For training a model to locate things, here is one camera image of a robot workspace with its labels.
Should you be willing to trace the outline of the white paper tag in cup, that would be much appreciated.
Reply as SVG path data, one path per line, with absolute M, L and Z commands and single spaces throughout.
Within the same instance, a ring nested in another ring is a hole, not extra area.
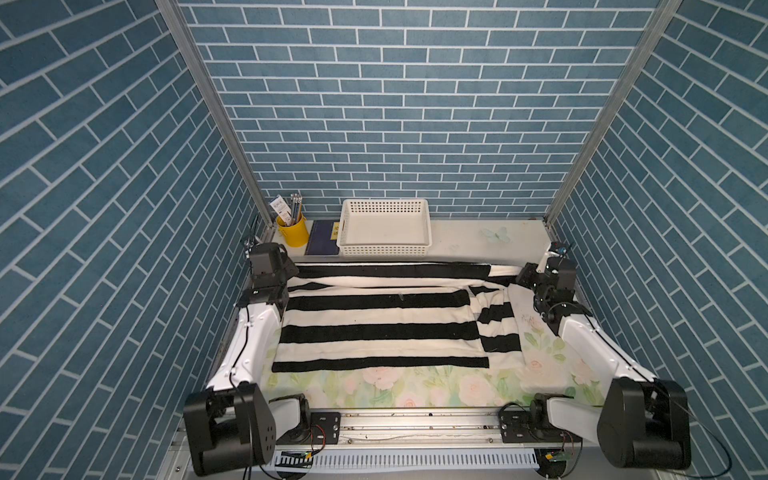
M 292 213 L 292 207 L 289 205 L 288 202 L 285 201 L 285 199 L 282 196 L 280 195 L 276 196 L 270 202 L 270 207 L 281 219 L 284 226 L 291 226 L 293 224 L 294 215 Z

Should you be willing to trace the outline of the pens in cup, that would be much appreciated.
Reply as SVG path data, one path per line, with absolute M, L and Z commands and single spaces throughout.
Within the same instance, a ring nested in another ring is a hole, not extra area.
M 302 201 L 303 198 L 300 193 L 291 195 L 291 226 L 296 225 L 301 220 Z

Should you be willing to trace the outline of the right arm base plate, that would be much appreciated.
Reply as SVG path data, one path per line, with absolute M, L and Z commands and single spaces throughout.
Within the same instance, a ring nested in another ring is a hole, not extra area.
M 512 443 L 579 444 L 581 438 L 573 433 L 536 423 L 525 410 L 504 410 L 498 414 L 501 438 Z

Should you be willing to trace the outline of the black white striped pillowcase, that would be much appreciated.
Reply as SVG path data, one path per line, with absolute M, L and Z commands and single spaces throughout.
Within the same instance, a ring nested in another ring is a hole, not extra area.
M 524 364 L 518 268 L 466 262 L 301 263 L 275 373 Z

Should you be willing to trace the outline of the dark blue notebook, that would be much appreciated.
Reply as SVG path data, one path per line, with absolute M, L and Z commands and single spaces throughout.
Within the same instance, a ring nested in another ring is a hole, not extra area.
M 306 255 L 335 256 L 339 254 L 337 239 L 340 222 L 334 220 L 315 220 L 312 223 Z

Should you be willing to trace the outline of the aluminium front rail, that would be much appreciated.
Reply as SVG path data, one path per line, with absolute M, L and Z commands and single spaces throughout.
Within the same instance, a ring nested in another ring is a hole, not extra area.
M 534 422 L 566 430 L 610 454 L 632 456 L 637 448 L 656 447 L 673 436 L 674 422 L 660 406 L 647 408 L 638 403 L 591 407 L 559 397 L 536 401 L 529 407 L 512 404 L 499 408 L 314 409 L 341 414 L 338 444 L 323 444 L 319 448 L 277 444 L 275 451 L 496 446 L 505 444 L 498 419 L 504 410 L 528 411 Z

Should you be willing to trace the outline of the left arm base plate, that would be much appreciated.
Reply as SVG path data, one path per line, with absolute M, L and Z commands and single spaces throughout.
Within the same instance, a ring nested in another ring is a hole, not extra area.
M 300 425 L 285 433 L 277 440 L 283 445 L 312 445 L 319 448 L 325 445 L 337 445 L 341 427 L 341 414 L 333 411 L 312 411 L 310 419 L 302 420 Z

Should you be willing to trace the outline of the white plastic basket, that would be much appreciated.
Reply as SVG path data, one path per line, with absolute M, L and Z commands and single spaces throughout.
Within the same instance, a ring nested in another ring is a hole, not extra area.
M 425 199 L 347 199 L 342 204 L 341 256 L 425 257 L 431 245 Z

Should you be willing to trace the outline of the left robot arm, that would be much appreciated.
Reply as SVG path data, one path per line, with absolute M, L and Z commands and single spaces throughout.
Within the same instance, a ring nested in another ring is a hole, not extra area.
M 201 477 L 238 469 L 249 474 L 272 460 L 278 442 L 312 433 L 305 395 L 269 401 L 259 386 L 288 304 L 287 283 L 298 268 L 278 243 L 254 245 L 246 258 L 250 286 L 236 303 L 229 347 L 206 387 L 188 395 L 183 408 L 191 462 Z

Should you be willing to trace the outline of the yellow pen cup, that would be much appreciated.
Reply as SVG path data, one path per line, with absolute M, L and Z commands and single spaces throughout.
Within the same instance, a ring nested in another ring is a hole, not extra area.
M 307 245 L 309 241 L 309 231 L 303 214 L 301 214 L 299 220 L 292 225 L 287 225 L 281 217 L 277 217 L 276 221 L 278 231 L 288 247 L 300 248 Z

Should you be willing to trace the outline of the floral table mat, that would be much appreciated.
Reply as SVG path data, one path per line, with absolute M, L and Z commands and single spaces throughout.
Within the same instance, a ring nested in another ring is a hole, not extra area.
M 360 258 L 351 262 L 466 262 L 505 265 L 515 260 L 520 242 L 517 225 L 442 221 L 432 230 L 446 243 L 449 260 Z M 351 371 L 275 373 L 272 370 L 281 326 L 267 352 L 260 387 L 267 398 L 303 394 L 313 408 L 497 407 L 508 402 L 528 405 L 536 394 L 567 395 L 599 406 L 605 388 L 581 356 L 558 339 L 533 308 L 533 293 L 521 287 L 512 296 L 524 364 L 516 369 L 453 366 L 375 368 Z

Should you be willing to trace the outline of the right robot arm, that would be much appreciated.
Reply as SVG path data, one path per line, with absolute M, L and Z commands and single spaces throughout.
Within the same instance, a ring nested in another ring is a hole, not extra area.
M 533 308 L 556 337 L 573 348 L 605 388 L 601 406 L 567 395 L 538 394 L 532 430 L 557 430 L 597 444 L 618 468 L 685 470 L 692 461 L 687 395 L 672 380 L 640 366 L 575 298 L 574 262 L 548 255 L 528 263 L 518 285 L 533 293 Z

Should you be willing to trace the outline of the white vent grille strip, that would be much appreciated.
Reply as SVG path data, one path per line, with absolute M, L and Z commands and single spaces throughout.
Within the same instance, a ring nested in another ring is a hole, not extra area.
M 432 470 L 504 470 L 539 468 L 535 451 L 512 449 L 332 449 L 308 458 L 298 451 L 280 451 L 267 465 L 291 473 L 353 474 Z

